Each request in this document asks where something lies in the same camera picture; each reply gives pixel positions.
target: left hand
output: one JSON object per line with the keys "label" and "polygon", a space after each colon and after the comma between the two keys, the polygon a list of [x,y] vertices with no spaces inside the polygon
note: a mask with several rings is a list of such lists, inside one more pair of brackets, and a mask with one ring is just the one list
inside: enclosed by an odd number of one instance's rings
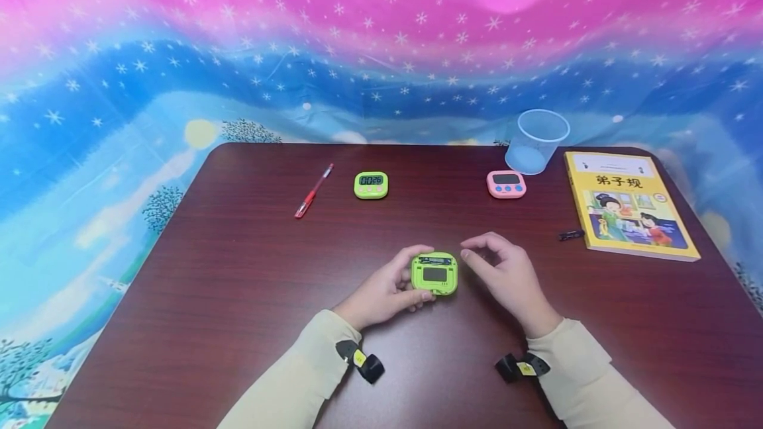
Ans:
{"label": "left hand", "polygon": [[358,332],[372,324],[386,322],[403,309],[415,312],[435,297],[429,290],[416,290],[411,285],[411,260],[418,254],[434,252],[428,245],[406,247],[389,263],[376,270],[360,284],[333,312]]}

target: colorful backdrop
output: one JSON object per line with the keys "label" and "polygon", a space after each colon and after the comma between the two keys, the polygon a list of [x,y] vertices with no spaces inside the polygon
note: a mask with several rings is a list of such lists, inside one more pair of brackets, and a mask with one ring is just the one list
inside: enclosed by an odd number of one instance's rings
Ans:
{"label": "colorful backdrop", "polygon": [[554,109],[661,158],[763,308],[763,0],[0,1],[0,428],[47,421],[224,142],[506,145]]}

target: sleeve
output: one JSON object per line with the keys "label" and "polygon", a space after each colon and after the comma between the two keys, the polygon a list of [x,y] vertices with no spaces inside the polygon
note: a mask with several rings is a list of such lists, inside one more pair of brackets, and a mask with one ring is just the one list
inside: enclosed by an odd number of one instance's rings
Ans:
{"label": "sleeve", "polygon": [[310,429],[347,370],[336,343],[361,335],[330,310],[307,324],[297,341],[247,389],[217,429]]}
{"label": "sleeve", "polygon": [[612,367],[581,322],[563,320],[529,352],[551,370],[540,377],[554,412],[570,429],[668,429],[673,426]]}

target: plastic cup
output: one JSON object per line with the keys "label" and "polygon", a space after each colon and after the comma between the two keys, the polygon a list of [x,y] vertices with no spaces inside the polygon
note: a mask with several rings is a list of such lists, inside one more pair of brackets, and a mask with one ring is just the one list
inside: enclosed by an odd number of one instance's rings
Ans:
{"label": "plastic cup", "polygon": [[506,151],[506,164],[522,174],[540,174],[559,143],[570,134],[570,124],[548,109],[528,109],[517,119],[517,131]]}

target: red pen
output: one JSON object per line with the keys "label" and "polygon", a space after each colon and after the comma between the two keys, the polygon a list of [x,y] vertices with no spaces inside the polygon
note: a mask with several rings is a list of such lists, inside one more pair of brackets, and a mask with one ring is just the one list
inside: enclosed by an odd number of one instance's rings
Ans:
{"label": "red pen", "polygon": [[320,179],[318,179],[318,182],[315,184],[315,187],[313,190],[310,191],[310,194],[307,194],[307,197],[305,200],[302,201],[302,204],[300,205],[299,209],[297,209],[297,213],[294,214],[295,218],[302,218],[303,215],[307,212],[307,208],[310,207],[310,204],[313,203],[313,199],[315,199],[315,194],[318,192],[318,188],[321,187],[321,184],[326,180],[327,177],[329,177],[329,174],[331,174],[331,169],[333,169],[333,163],[329,164],[329,167],[326,169],[326,172],[323,173],[323,176],[321,176]]}

